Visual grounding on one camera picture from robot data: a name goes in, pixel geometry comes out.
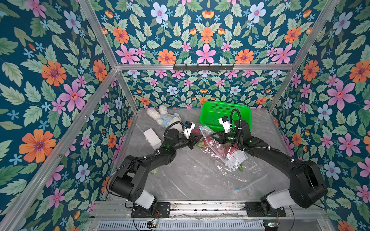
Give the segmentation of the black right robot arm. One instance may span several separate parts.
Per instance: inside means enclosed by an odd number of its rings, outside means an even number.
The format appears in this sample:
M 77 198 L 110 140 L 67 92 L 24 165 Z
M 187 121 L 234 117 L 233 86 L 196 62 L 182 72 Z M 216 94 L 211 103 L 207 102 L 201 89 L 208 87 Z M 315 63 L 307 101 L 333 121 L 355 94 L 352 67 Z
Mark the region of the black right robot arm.
M 234 125 L 230 132 L 219 131 L 211 134 L 211 138 L 217 144 L 235 144 L 240 151 L 264 160 L 289 178 L 289 188 L 272 191 L 261 198 L 260 208 L 264 213 L 292 205 L 309 208 L 327 194 L 328 188 L 316 163 L 290 157 L 254 137 L 245 120 Z

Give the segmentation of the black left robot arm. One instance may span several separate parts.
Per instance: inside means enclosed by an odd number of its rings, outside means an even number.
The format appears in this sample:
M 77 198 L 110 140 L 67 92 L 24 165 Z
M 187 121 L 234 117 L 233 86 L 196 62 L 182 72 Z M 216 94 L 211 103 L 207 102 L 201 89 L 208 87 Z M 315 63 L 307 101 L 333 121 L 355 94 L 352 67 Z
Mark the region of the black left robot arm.
M 201 139 L 201 134 L 167 130 L 162 144 L 153 154 L 144 157 L 126 156 L 121 166 L 112 174 L 107 189 L 115 196 L 127 199 L 144 209 L 155 208 L 157 198 L 145 190 L 149 173 L 172 163 L 178 149 L 194 149 Z

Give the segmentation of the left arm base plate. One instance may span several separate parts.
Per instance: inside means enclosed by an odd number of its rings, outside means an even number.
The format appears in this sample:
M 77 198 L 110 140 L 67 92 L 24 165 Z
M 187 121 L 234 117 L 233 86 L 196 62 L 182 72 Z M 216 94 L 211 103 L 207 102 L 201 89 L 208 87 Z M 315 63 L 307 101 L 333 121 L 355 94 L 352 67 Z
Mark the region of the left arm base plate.
M 131 218 L 168 218 L 170 210 L 170 202 L 155 202 L 149 209 L 134 204 Z

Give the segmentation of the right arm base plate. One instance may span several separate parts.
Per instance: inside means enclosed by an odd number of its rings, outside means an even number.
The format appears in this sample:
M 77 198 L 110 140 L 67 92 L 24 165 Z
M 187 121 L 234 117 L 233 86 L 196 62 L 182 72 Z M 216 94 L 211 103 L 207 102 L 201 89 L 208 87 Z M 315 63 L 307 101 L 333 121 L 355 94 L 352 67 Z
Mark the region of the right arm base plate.
M 248 217 L 286 217 L 286 212 L 283 207 L 275 209 L 266 202 L 247 201 L 244 205 L 244 210 L 247 212 Z

